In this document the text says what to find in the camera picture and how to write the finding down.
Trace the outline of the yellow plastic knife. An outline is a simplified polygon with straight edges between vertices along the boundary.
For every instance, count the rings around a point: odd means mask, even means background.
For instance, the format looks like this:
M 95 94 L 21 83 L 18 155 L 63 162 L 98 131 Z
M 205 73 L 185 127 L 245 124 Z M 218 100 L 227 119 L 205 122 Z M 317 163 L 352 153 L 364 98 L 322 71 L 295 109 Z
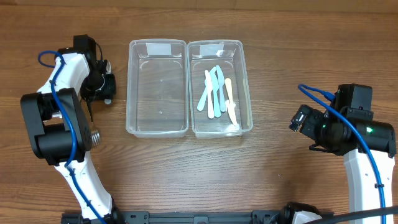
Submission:
M 229 118 L 234 126 L 238 125 L 237 119 L 236 119 L 236 113 L 235 113 L 235 103 L 233 100 L 233 87 L 232 87 L 232 81 L 230 78 L 225 79 L 225 87 L 228 95 L 228 107 L 227 111 L 229 114 Z

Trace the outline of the pale blue knife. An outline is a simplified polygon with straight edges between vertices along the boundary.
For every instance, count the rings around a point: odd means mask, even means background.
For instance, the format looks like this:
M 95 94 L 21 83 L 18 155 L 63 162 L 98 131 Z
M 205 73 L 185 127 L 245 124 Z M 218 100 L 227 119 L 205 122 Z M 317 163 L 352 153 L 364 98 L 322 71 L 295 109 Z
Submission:
M 219 103 L 219 99 L 218 99 L 219 84 L 218 84 L 218 78 L 216 76 L 216 67 L 213 67 L 210 70 L 210 77 L 211 77 L 212 86 L 213 86 L 214 114 L 215 114 L 216 118 L 219 118 L 221 116 L 221 111 L 220 111 L 220 103 Z
M 223 91 L 225 80 L 224 80 L 224 75 L 223 75 L 222 69 L 219 65 L 216 66 L 216 74 L 218 77 L 218 84 L 219 84 L 220 111 L 222 113 L 224 113 L 224 112 L 226 112 L 226 103 L 225 103 L 224 91 Z

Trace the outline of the pale blue knife angled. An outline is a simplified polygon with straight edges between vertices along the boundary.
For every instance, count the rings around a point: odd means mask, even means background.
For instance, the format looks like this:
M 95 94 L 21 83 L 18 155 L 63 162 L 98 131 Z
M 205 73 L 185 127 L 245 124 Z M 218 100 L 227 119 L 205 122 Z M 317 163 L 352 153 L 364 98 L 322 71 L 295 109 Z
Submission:
M 200 100 L 198 102 L 198 105 L 197 105 L 197 110 L 198 111 L 203 111 L 204 110 L 207 94 L 208 94 L 208 91 L 207 91 L 206 81 L 205 81 L 205 89 L 203 90 L 203 93 L 202 93 L 201 98 L 200 98 Z

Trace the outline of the cream plastic knife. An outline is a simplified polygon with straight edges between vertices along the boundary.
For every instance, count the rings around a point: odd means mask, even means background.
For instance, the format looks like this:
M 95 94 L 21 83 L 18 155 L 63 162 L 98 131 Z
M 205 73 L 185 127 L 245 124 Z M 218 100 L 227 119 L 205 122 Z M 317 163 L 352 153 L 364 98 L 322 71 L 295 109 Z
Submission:
M 213 101 L 211 97 L 211 92 L 213 90 L 212 81 L 210 77 L 210 73 L 208 70 L 205 70 L 205 78 L 206 78 L 206 89 L 207 89 L 207 113 L 210 119 L 215 117 L 214 109 L 213 109 Z

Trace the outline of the pale blue plastic fork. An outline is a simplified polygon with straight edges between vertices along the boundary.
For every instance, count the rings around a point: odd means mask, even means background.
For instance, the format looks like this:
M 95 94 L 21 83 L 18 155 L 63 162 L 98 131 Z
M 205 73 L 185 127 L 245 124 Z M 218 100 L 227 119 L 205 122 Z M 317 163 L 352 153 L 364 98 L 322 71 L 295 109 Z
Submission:
M 105 77 L 105 83 L 106 83 L 106 97 L 104 98 L 104 102 L 107 105 L 110 105 L 113 99 L 113 79 L 112 79 L 112 73 L 111 73 L 111 62 L 106 61 L 106 73 L 104 75 Z

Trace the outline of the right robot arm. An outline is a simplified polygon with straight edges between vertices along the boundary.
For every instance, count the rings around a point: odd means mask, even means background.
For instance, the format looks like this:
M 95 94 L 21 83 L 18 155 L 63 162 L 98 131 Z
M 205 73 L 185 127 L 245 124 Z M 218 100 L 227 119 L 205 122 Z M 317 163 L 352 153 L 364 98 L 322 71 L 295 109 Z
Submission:
M 389 123 L 373 119 L 373 89 L 342 84 L 336 93 L 299 84 L 299 90 L 325 108 L 301 105 L 289 128 L 314 141 L 311 151 L 343 157 L 349 184 L 349 213 L 327 218 L 307 208 L 294 210 L 290 223 L 345 222 L 393 223 L 397 207 L 392 204 L 392 174 L 396 134 Z M 313 95 L 317 91 L 329 102 Z

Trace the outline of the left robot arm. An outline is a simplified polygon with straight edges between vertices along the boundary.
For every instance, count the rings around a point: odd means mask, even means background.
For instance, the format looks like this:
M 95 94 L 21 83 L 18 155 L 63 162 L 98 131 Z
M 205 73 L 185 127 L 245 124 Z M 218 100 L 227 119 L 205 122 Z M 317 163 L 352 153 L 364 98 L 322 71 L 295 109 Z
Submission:
M 100 134 L 93 129 L 92 111 L 81 106 L 112 102 L 111 64 L 88 35 L 74 36 L 72 47 L 39 53 L 44 55 L 54 56 L 53 71 L 35 93 L 21 97 L 21 110 L 33 153 L 62 174 L 80 204 L 80 214 L 64 214 L 62 223 L 124 223 L 93 164 L 90 151 Z

